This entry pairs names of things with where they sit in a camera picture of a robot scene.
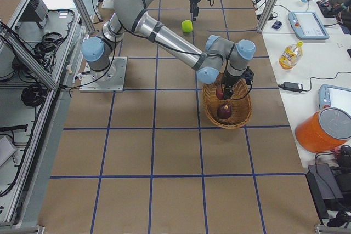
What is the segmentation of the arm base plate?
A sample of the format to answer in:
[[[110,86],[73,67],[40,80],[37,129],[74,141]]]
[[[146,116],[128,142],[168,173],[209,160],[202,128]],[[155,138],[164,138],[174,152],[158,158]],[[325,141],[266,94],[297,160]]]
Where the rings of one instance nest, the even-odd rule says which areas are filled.
[[[109,57],[107,63],[96,65],[86,62],[88,74],[83,75],[79,90],[81,92],[122,92],[126,75],[128,58]]]
[[[103,9],[113,9],[114,8],[114,2],[113,0],[103,0],[101,7]]]

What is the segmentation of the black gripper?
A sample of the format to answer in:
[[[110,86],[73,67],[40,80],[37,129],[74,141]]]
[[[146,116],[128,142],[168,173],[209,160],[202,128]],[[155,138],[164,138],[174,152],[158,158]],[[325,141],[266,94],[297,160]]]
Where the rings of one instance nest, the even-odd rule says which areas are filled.
[[[194,17],[198,17],[199,15],[199,8],[198,8],[198,2],[201,0],[189,0],[190,2],[190,12],[194,13]]]
[[[233,95],[233,86],[242,78],[242,76],[233,76],[227,72],[223,73],[222,84],[220,90],[222,93],[221,99],[231,99]]]

